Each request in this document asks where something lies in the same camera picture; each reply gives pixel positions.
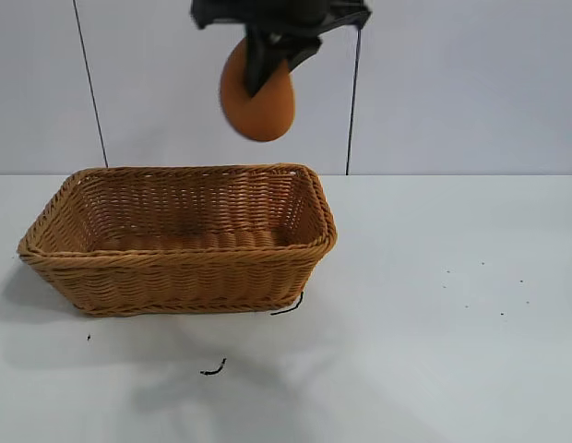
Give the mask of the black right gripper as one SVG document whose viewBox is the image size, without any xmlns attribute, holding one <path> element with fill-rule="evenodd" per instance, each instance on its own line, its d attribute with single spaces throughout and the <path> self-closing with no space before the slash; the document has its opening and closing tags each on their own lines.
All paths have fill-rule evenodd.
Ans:
<svg viewBox="0 0 572 443">
<path fill-rule="evenodd" d="M 245 25 L 245 87 L 250 97 L 283 63 L 292 72 L 316 55 L 322 45 L 316 36 L 344 26 L 362 29 L 371 14 L 363 1 L 194 0 L 191 4 L 191 16 L 201 30 L 212 24 Z M 286 42 L 284 34 L 300 37 Z"/>
</svg>

